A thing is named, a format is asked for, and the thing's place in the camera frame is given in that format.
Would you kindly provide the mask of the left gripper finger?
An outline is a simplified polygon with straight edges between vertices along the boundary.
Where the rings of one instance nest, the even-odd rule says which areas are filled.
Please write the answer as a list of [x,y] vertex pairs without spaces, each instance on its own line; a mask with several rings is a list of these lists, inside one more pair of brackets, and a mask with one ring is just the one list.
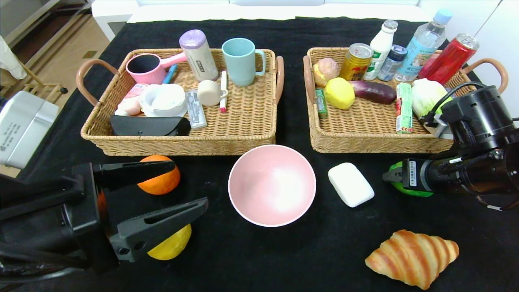
[[109,242],[119,261],[135,262],[200,218],[208,207],[209,200],[205,197],[136,216],[117,224]]
[[169,173],[176,168],[174,161],[137,161],[119,164],[94,164],[94,181],[103,189],[117,190],[142,183]]

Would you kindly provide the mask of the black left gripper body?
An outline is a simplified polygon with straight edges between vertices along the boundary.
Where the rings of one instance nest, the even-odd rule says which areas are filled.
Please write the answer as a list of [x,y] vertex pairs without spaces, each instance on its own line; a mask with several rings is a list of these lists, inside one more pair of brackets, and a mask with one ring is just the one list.
[[37,182],[2,174],[1,258],[99,274],[117,268],[101,195],[92,164]]

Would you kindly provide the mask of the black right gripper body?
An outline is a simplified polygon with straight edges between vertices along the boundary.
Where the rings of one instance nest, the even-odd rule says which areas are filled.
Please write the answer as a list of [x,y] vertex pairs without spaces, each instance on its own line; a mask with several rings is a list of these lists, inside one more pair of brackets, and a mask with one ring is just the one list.
[[440,165],[446,159],[410,158],[403,161],[402,185],[406,190],[426,192],[450,192],[452,190],[448,174],[440,174]]

